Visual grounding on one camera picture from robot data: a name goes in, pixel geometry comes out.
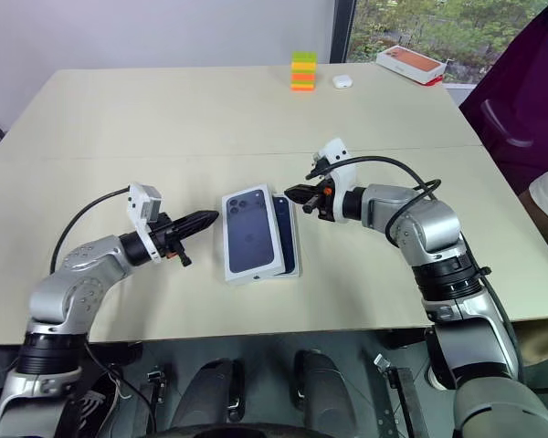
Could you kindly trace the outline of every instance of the robotic arm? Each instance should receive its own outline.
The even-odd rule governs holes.
[[[321,182],[296,185],[285,194],[307,214],[318,209],[322,220],[361,221],[400,249],[434,323],[426,332],[433,371],[444,386],[458,389],[458,436],[525,437],[535,431],[548,437],[548,411],[517,381],[516,349],[483,283],[489,270],[477,266],[455,212],[434,197],[426,199],[438,182],[432,182],[432,189],[423,183],[422,193],[379,184],[357,187],[352,162],[343,142],[335,139],[315,154],[307,177],[323,175]]]
[[[106,292],[150,260],[179,256],[190,265],[181,240],[218,216],[199,211],[172,221],[159,213],[160,202],[153,187],[132,184],[128,212],[136,231],[75,248],[37,285],[18,362],[0,398],[0,436],[76,435],[79,360]]]

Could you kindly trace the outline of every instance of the white wall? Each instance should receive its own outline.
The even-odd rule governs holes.
[[[61,68],[290,63],[331,51],[334,0],[0,0],[0,126]]]

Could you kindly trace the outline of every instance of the white box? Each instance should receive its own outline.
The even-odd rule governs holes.
[[[442,80],[447,67],[447,64],[401,46],[378,53],[375,63],[422,85],[433,85]]]
[[[272,195],[266,184],[221,198],[226,282],[242,285],[284,272]]]
[[[284,193],[277,193],[274,194],[274,198],[279,199],[285,199],[289,206],[289,216],[290,216],[290,231],[292,233],[292,250],[294,254],[294,269],[292,269],[289,273],[286,273],[287,266],[286,266],[286,260],[284,260],[284,271],[280,274],[277,274],[274,276],[274,278],[293,278],[300,276],[300,248],[299,248],[299,242],[296,236],[296,217],[294,214],[294,202],[291,201],[288,196],[286,196]],[[284,231],[280,230],[279,228],[279,236],[280,236],[280,246],[282,247],[282,258],[284,259],[284,243],[282,236],[284,236]]]

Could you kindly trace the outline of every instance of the phone image on box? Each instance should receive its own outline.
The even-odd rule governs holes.
[[[290,274],[296,268],[294,255],[294,239],[292,236],[292,215],[290,213],[290,202],[286,196],[273,195],[274,212],[278,222],[280,233],[280,244],[282,245],[282,256],[284,257],[284,274]]]
[[[260,189],[227,200],[229,270],[240,273],[274,260],[268,211]]]

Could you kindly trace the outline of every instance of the orange phone box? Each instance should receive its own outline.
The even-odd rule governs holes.
[[[378,53],[375,63],[422,85],[433,85],[442,80],[447,67],[447,64],[401,46]]]

